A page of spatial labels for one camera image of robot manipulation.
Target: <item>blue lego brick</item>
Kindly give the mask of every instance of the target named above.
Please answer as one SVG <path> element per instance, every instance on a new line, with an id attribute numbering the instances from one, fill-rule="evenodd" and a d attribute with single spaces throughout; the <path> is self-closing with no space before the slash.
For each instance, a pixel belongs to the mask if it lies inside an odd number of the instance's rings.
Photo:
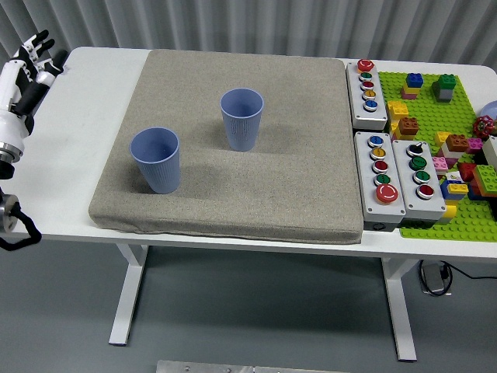
<path id="1" fill-rule="evenodd" d="M 424 81 L 422 80 L 421 74 L 410 73 L 407 74 L 407 78 L 405 79 L 407 86 L 409 88 L 421 88 Z"/>

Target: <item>metal plate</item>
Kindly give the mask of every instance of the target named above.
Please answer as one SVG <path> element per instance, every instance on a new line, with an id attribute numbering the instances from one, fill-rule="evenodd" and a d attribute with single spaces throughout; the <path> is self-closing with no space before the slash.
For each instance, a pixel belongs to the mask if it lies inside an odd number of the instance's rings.
<path id="1" fill-rule="evenodd" d="M 340 373 L 337 371 L 308 371 L 302 369 L 252 367 L 226 364 L 205 364 L 186 361 L 160 360 L 156 373 Z"/>

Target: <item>gray cushion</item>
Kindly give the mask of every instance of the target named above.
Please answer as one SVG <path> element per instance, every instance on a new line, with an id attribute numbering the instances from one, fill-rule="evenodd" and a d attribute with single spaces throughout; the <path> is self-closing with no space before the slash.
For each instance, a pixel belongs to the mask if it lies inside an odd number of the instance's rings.
<path id="1" fill-rule="evenodd" d="M 235 87 L 253 88 L 266 101 L 257 143 L 245 153 L 230 150 L 219 107 Z M 181 141 L 182 180 L 171 194 L 153 193 L 128 151 L 134 134 L 154 126 L 173 129 Z M 343 63 L 152 51 L 89 214 L 99 227 L 124 232 L 360 242 Z"/>

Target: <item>table leg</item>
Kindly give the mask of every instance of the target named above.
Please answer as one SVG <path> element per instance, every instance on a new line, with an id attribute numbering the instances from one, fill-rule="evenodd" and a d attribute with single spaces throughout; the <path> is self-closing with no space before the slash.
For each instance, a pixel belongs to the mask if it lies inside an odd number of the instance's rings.
<path id="1" fill-rule="evenodd" d="M 401 278 L 418 263 L 418 260 L 383 258 L 382 263 L 398 359 L 400 361 L 416 361 L 416 351 L 412 340 L 411 324 L 405 305 Z"/>
<path id="2" fill-rule="evenodd" d="M 143 273 L 145 260 L 147 259 L 148 246 L 141 245 L 131 248 L 127 244 L 118 243 L 117 247 L 128 261 L 126 277 L 119 305 L 117 306 L 116 318 L 110 334 L 109 344 L 114 346 L 126 346 L 130 333 L 131 320 L 133 318 L 134 305 L 140 289 L 141 274 Z"/>

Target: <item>cup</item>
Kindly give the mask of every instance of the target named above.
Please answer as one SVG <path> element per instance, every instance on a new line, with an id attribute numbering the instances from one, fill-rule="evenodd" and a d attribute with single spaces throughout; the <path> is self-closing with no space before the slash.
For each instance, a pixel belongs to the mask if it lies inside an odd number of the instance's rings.
<path id="1" fill-rule="evenodd" d="M 250 88 L 227 91 L 220 101 L 228 144 L 237 152 L 252 149 L 257 140 L 264 99 Z"/>
<path id="2" fill-rule="evenodd" d="M 151 127 L 134 135 L 130 153 L 141 174 L 156 193 L 174 192 L 179 187 L 179 138 L 163 127 Z"/>

